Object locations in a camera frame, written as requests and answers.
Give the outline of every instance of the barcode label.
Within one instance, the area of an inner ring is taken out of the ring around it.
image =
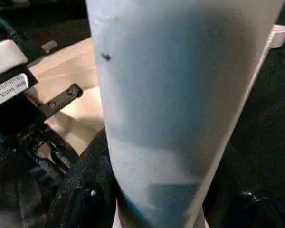
[[[26,90],[29,86],[28,77],[21,73],[0,84],[0,104]]]

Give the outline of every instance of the beige surface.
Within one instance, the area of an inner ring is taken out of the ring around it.
[[[35,88],[43,102],[72,83],[84,89],[81,98],[47,121],[78,153],[82,153],[104,126],[92,40],[86,39],[56,52],[30,70],[39,81]]]

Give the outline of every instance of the white tube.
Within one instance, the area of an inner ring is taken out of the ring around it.
[[[282,3],[87,0],[123,227],[193,227]]]

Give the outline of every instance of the metal bracket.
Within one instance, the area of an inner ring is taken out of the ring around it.
[[[40,106],[39,109],[48,119],[73,100],[81,97],[82,94],[83,90],[76,83],[74,83],[68,89],[55,96],[52,100]]]

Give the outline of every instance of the black cable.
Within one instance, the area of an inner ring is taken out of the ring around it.
[[[2,17],[0,17],[0,28],[3,29],[8,35],[16,32],[16,30]]]
[[[26,35],[13,28],[5,19],[0,16],[0,28],[7,33],[8,39],[13,40],[24,55],[28,58],[28,63],[38,61],[46,55],[40,44],[30,40]]]

